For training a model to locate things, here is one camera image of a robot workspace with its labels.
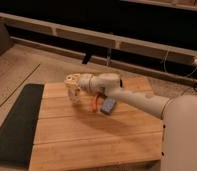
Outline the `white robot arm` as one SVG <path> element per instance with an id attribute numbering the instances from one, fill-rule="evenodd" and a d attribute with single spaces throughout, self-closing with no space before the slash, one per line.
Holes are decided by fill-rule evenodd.
<path id="1" fill-rule="evenodd" d="M 134 106 L 163 121 L 160 171 L 197 171 L 197 96 L 166 98 L 132 92 L 121 87 L 115 73 L 70 74 L 66 87 L 73 92 L 100 93 Z"/>

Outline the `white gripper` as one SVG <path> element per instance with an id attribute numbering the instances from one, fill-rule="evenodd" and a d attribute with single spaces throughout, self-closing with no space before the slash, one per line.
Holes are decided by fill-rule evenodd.
<path id="1" fill-rule="evenodd" d="M 79 73 L 75 73 L 75 74 L 69 74 L 66 76 L 66 79 L 64 81 L 65 86 L 67 88 L 70 88 L 68 90 L 68 96 L 70 98 L 70 100 L 72 101 L 73 104 L 78 104 L 80 101 L 80 86 L 79 86 L 79 81 L 80 79 L 80 74 Z"/>

